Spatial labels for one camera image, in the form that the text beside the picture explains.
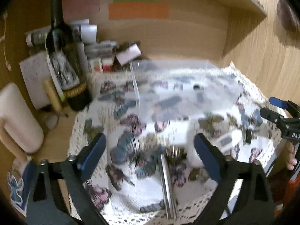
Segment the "right human hand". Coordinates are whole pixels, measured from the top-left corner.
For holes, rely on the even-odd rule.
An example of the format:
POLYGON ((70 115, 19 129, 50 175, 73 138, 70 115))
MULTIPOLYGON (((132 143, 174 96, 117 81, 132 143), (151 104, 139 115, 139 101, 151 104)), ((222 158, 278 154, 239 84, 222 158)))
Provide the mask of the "right human hand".
POLYGON ((297 164, 295 156, 295 147, 291 142, 286 143, 286 166, 287 169, 292 171, 297 164))

